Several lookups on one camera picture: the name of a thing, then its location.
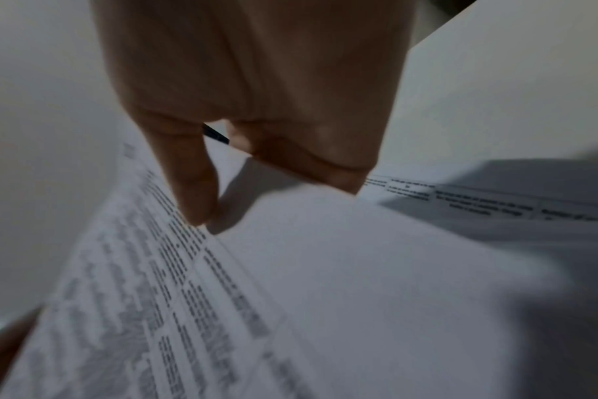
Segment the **skin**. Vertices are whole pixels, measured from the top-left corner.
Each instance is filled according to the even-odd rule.
[[[414,0],[92,0],[106,67],[185,217],[218,177],[202,124],[299,176],[356,193],[375,166]],[[0,381],[34,314],[0,331]]]

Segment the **hand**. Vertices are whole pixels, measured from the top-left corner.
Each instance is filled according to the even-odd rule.
[[[202,123],[356,193],[375,166],[413,0],[92,0],[106,65],[192,224],[218,201]]]
[[[39,313],[40,309],[33,310],[0,330],[0,385]]]

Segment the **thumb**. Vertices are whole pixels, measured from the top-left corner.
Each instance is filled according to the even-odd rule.
[[[202,124],[141,124],[172,188],[181,213],[193,225],[207,222],[218,203],[218,174],[203,139]]]

